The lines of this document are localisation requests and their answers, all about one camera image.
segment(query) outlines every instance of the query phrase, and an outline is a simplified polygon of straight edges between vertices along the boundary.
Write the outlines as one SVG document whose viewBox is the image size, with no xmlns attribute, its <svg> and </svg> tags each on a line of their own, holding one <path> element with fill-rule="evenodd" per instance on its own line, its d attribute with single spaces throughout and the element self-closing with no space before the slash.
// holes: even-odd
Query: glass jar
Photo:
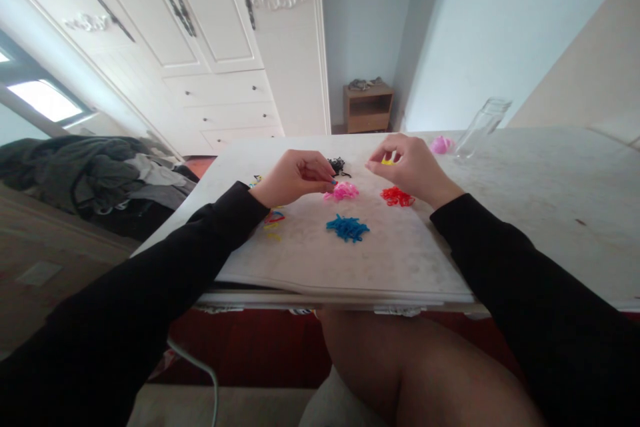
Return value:
<svg viewBox="0 0 640 427">
<path fill-rule="evenodd" d="M 489 98 L 458 141 L 453 155 L 460 158 L 469 158 L 476 153 L 500 124 L 509 107 L 511 107 L 511 100 L 509 99 Z"/>
</svg>

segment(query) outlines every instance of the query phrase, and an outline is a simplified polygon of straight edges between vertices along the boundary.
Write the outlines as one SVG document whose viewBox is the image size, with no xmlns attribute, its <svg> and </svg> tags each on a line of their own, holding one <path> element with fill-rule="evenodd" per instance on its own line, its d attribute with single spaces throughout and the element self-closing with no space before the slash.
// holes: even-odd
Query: white cable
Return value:
<svg viewBox="0 0 640 427">
<path fill-rule="evenodd" d="M 213 396 L 215 397 L 215 403 L 213 405 L 213 421 L 211 423 L 211 427 L 215 427 L 215 419 L 218 417 L 218 377 L 215 376 L 215 372 L 211 367 L 206 365 L 204 362 L 199 361 L 195 357 L 193 357 L 189 352 L 186 352 L 182 347 L 178 346 L 171 337 L 167 338 L 167 343 L 169 347 L 174 349 L 180 357 L 184 357 L 184 359 L 190 362 L 192 365 L 198 367 L 199 369 L 204 370 L 208 373 L 213 381 Z"/>
</svg>

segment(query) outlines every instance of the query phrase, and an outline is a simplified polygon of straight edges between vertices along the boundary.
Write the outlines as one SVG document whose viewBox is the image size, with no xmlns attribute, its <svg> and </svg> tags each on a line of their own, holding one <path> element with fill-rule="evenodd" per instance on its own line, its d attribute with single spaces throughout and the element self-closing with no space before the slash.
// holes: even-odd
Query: wardrobe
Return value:
<svg viewBox="0 0 640 427">
<path fill-rule="evenodd" d="M 176 154 L 330 133 L 321 0 L 29 0 Z"/>
</svg>

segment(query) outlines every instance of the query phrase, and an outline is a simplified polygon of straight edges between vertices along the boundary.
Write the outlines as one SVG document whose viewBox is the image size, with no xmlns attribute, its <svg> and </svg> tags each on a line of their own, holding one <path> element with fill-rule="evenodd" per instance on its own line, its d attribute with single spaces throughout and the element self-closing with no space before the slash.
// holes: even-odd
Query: wooden nightstand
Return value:
<svg viewBox="0 0 640 427">
<path fill-rule="evenodd" d="M 393 89 L 386 83 L 368 90 L 349 90 L 345 85 L 347 133 L 386 130 L 393 104 Z"/>
</svg>

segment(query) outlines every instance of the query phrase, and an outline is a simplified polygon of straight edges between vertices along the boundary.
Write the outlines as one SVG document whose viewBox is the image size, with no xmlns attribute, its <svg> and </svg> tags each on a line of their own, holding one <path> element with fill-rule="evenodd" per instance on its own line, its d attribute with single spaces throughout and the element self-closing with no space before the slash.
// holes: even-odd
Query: light switch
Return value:
<svg viewBox="0 0 640 427">
<path fill-rule="evenodd" d="M 62 266 L 52 264 L 46 260 L 36 262 L 33 267 L 19 276 L 15 281 L 18 284 L 33 285 L 42 287 L 51 277 L 62 270 Z"/>
</svg>

